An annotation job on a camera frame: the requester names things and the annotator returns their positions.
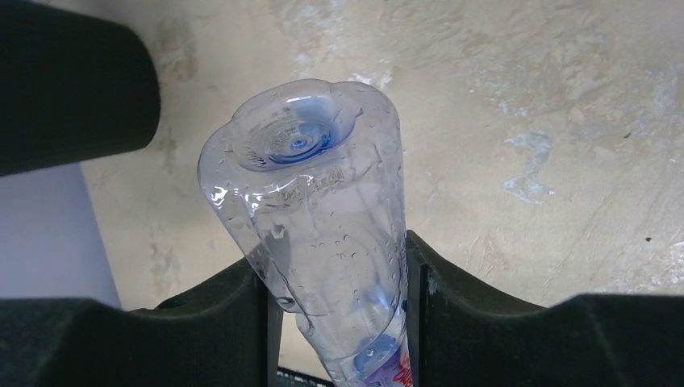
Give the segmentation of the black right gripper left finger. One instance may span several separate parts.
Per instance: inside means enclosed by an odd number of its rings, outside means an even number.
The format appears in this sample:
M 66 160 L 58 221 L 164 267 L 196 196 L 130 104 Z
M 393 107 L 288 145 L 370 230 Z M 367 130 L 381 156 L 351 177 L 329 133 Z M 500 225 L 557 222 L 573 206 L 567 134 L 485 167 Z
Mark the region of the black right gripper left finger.
M 1 303 L 4 386 L 274 386 L 282 313 L 246 260 L 152 309 Z

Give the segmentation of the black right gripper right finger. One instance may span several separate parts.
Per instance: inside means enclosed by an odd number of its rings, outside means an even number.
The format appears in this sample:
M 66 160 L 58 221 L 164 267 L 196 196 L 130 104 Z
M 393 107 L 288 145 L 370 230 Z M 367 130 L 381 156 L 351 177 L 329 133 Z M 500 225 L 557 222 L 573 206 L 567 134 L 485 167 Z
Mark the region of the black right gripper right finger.
M 418 386 L 680 386 L 683 299 L 579 294 L 545 308 L 406 238 Z

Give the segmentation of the clear bottle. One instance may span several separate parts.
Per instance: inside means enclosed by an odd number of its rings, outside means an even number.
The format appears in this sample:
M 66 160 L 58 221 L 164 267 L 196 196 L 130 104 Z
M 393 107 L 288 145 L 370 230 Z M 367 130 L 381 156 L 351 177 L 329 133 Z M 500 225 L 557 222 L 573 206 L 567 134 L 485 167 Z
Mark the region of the clear bottle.
M 400 121 L 365 83 L 303 79 L 210 136 L 198 183 L 337 386 L 410 386 Z

